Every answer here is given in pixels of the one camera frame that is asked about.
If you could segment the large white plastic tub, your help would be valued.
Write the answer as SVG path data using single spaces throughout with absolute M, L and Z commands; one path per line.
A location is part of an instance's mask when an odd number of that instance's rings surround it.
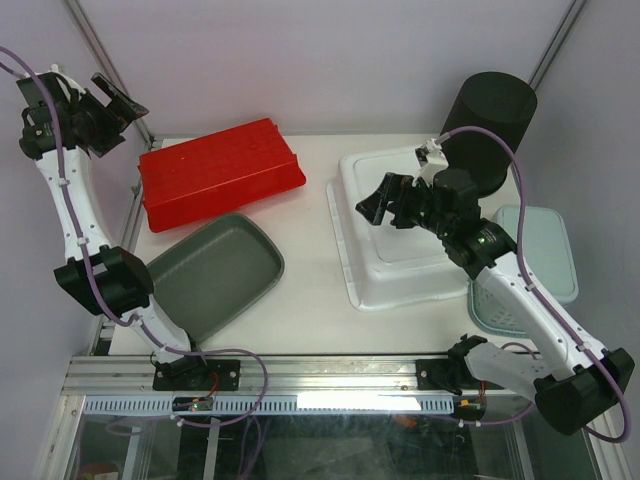
M 432 233 L 397 230 L 389 216 L 372 226 L 355 210 L 386 173 L 414 175 L 418 169 L 412 146 L 356 153 L 339 160 L 327 185 L 346 289 L 357 310 L 381 311 L 467 294 L 466 273 L 448 259 Z

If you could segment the red plastic tray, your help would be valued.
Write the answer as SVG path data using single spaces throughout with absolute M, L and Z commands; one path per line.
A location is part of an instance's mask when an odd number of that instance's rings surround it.
M 306 176 L 269 118 L 139 158 L 149 229 L 167 231 L 303 186 Z

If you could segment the black ribbed waste bin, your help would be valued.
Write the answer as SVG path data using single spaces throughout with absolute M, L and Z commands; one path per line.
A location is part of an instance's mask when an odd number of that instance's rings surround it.
M 536 108 L 536 93 L 525 81 L 503 72 L 480 72 L 461 86 L 441 132 L 480 127 L 516 151 Z M 510 158 L 484 134 L 461 132 L 447 140 L 442 150 L 450 167 L 469 172 L 481 197 L 495 193 L 506 180 Z

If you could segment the teal perforated plastic basket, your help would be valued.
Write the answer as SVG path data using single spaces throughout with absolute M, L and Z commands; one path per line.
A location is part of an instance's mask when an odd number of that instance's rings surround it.
M 523 230 L 524 255 L 531 273 L 563 306 L 579 295 L 579 284 L 566 226 L 551 209 L 528 207 Z M 473 281 L 469 286 L 468 311 L 484 332 L 524 338 L 526 333 L 507 309 L 485 288 Z

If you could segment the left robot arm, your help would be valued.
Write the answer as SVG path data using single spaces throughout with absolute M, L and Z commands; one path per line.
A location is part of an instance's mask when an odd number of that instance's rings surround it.
M 27 103 L 19 144 L 46 181 L 63 230 L 65 263 L 54 277 L 90 314 L 104 315 L 145 340 L 164 377 L 201 387 L 209 377 L 208 362 L 193 354 L 189 335 L 157 303 L 146 265 L 115 243 L 93 192 L 91 158 L 123 143 L 123 132 L 148 110 L 104 75 L 96 73 L 92 81 L 108 104 L 55 71 L 17 82 Z

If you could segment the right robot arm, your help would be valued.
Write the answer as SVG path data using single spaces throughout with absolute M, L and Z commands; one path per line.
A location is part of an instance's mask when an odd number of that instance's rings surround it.
M 635 368 L 629 353 L 610 350 L 591 336 L 533 278 L 521 247 L 496 223 L 482 217 L 478 192 L 464 170 L 445 169 L 431 182 L 388 173 L 355 206 L 378 226 L 391 213 L 397 229 L 421 227 L 442 243 L 449 259 L 490 292 L 535 344 L 537 359 L 496 347 L 480 337 L 455 344 L 448 378 L 459 387 L 477 380 L 500 385 L 535 404 L 546 422 L 570 436 L 614 405 L 625 420 L 615 442 L 630 435 L 624 391 Z

